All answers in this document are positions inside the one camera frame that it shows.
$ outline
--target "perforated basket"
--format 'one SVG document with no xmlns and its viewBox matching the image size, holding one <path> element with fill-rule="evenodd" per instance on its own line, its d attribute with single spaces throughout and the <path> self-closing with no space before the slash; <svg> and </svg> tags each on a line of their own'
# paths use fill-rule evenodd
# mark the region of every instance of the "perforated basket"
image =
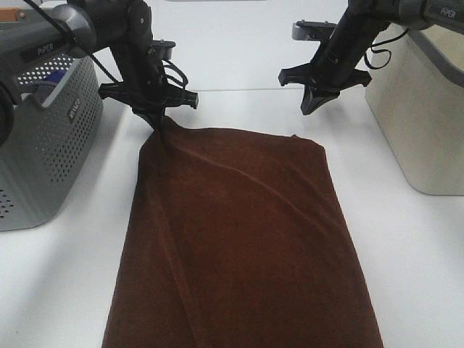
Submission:
<svg viewBox="0 0 464 348">
<path fill-rule="evenodd" d="M 21 86 L 65 70 L 43 104 L 32 95 L 14 111 L 0 147 L 0 231 L 40 225 L 56 215 L 94 140 L 102 101 L 89 58 L 61 56 L 18 77 Z"/>
</svg>

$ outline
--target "blue object in basket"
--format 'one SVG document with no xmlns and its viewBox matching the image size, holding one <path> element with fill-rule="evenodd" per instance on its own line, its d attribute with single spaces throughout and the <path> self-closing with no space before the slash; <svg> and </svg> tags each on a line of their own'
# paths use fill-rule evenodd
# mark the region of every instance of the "blue object in basket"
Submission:
<svg viewBox="0 0 464 348">
<path fill-rule="evenodd" d="M 46 78 L 44 78 L 44 81 L 58 83 L 63 79 L 65 75 L 66 72 L 64 70 L 55 70 L 51 72 L 50 75 L 48 75 Z"/>
</svg>

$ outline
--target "brown towel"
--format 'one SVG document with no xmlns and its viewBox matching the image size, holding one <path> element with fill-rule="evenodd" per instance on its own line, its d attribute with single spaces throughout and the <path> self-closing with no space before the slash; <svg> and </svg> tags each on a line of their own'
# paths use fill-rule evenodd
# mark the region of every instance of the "brown towel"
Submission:
<svg viewBox="0 0 464 348">
<path fill-rule="evenodd" d="M 141 150 L 103 347 L 382 347 L 324 149 L 167 119 Z"/>
</svg>

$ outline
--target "white table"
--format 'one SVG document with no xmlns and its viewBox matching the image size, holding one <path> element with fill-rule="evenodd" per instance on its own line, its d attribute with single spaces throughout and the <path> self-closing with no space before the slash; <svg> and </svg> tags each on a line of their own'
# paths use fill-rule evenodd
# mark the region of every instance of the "white table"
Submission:
<svg viewBox="0 0 464 348">
<path fill-rule="evenodd" d="M 407 184 L 362 88 L 301 116 L 302 90 L 278 88 L 276 76 L 314 53 L 304 46 L 311 43 L 290 41 L 290 29 L 303 9 L 317 3 L 293 2 L 155 1 L 158 37 L 178 42 L 173 60 L 188 73 L 192 89 L 203 91 L 197 111 L 181 107 L 169 115 L 189 128 L 297 134 L 323 145 L 385 347 L 464 347 L 464 197 L 426 196 Z M 339 17 L 346 2 L 333 2 L 329 8 L 319 4 L 306 19 L 337 21 L 334 14 Z M 223 24 L 218 15 L 232 9 Z M 214 33 L 206 20 L 217 25 Z M 287 33 L 278 34 L 284 27 Z M 246 36 L 250 30 L 259 37 Z M 273 35 L 275 42 L 265 41 Z M 276 55 L 269 55 L 273 49 Z M 107 52 L 99 56 L 109 64 Z M 0 233 L 0 347 L 101 346 L 138 150 L 150 133 L 129 109 L 106 101 L 94 147 L 59 214 L 39 228 Z"/>
</svg>

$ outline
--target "beige plastic bin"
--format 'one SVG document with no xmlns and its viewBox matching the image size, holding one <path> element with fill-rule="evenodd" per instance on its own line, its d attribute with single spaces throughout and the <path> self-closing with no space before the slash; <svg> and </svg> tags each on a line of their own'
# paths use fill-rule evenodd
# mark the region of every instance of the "beige plastic bin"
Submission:
<svg viewBox="0 0 464 348">
<path fill-rule="evenodd" d="M 391 25 L 378 41 L 403 30 Z M 366 99 L 407 181 L 427 194 L 464 195 L 464 36 L 433 26 L 385 48 L 391 62 L 371 71 Z"/>
</svg>

